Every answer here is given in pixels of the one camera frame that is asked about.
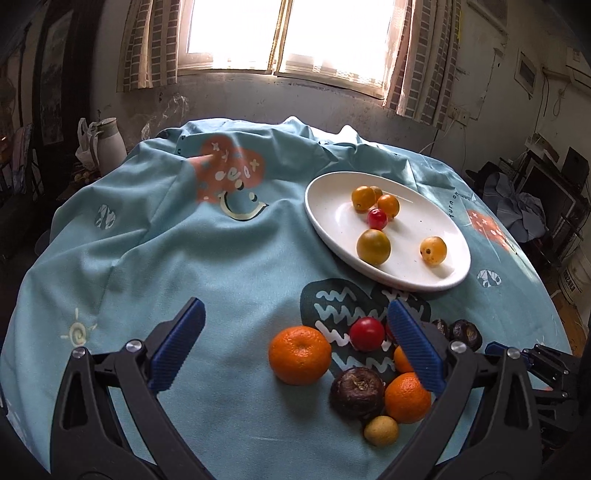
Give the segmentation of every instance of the yellow cherry tomato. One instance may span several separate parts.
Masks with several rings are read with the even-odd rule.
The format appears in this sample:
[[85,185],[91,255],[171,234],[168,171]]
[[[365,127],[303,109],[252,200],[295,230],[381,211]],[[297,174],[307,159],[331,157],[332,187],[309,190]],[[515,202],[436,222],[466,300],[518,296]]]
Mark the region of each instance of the yellow cherry tomato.
[[435,267],[445,260],[447,245],[438,236],[428,236],[421,242],[421,257],[427,265]]
[[351,202],[353,207],[358,212],[366,212],[375,205],[375,193],[368,186],[362,186],[355,190],[351,194]]
[[363,436],[376,447],[392,445],[398,440],[398,423],[390,417],[380,415],[365,426]]
[[390,256],[390,240],[381,230],[366,230],[357,240],[357,255],[370,265],[381,265]]
[[386,212],[388,218],[392,219],[400,211],[400,202],[394,195],[387,193],[378,198],[378,208]]
[[376,200],[379,199],[384,194],[380,187],[373,186],[370,188],[374,191]]

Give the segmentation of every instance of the oval plate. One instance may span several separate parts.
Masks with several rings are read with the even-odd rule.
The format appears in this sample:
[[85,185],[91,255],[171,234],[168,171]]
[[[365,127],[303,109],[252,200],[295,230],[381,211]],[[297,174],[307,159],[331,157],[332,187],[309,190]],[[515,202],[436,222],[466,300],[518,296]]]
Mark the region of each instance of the oval plate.
[[[359,236],[367,230],[367,213],[357,213],[351,193],[361,185],[377,186],[400,201],[400,213],[384,228],[392,245],[385,263],[374,267],[357,256]],[[460,229],[437,205],[395,181],[354,171],[327,173],[306,188],[306,213],[324,243],[355,270],[385,285],[408,291],[440,291],[455,287],[470,269],[470,249]],[[419,246],[440,236],[447,257],[428,267]]]

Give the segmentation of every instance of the blue tablecloth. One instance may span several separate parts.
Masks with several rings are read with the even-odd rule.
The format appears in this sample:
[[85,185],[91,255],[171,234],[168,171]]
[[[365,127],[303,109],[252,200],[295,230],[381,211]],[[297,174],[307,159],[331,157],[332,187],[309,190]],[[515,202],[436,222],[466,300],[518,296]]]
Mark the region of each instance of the blue tablecloth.
[[[207,159],[196,158],[211,155]],[[462,230],[467,279],[437,294],[409,294],[337,259],[304,211],[309,182],[330,171],[382,175],[425,195]],[[227,119],[189,122],[137,145],[126,162],[61,207],[52,242],[22,282],[2,355],[9,419],[49,467],[54,402],[70,351],[118,350],[174,317],[191,296],[207,324],[171,390],[159,398],[172,422],[219,480],[373,480],[410,438],[374,449],[357,421],[329,409],[335,375],[353,365],[394,376],[392,348],[370,355],[343,345],[358,317],[385,318],[402,298],[423,320],[474,322],[484,341],[569,350],[538,275],[506,229],[445,164],[296,118],[281,125]],[[330,371],[309,387],[287,386],[267,345],[293,325],[336,330]],[[463,442],[471,399],[444,458]],[[121,406],[121,398],[115,398]],[[124,408],[130,444],[149,458]]]

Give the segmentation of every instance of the orange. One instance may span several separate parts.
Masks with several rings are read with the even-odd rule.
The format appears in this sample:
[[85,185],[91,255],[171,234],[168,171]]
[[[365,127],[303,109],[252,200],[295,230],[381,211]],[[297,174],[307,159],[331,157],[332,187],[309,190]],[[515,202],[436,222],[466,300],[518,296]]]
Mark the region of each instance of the orange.
[[398,423],[415,423],[431,407],[431,394],[423,388],[414,372],[396,377],[385,393],[386,412]]
[[394,365],[396,366],[396,370],[402,374],[414,372],[413,366],[408,361],[408,358],[406,358],[406,355],[404,355],[400,345],[398,345],[394,351]]
[[298,326],[279,332],[269,344],[269,365],[290,385],[309,385],[329,369],[330,343],[316,329]]

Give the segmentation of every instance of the picture frame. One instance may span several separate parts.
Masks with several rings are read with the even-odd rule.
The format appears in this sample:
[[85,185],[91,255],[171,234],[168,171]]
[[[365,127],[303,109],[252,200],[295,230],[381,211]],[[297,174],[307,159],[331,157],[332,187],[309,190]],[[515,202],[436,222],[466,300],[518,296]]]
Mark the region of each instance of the picture frame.
[[90,117],[96,32],[104,0],[50,0],[33,72],[33,148],[46,194],[66,188],[78,146],[77,125]]

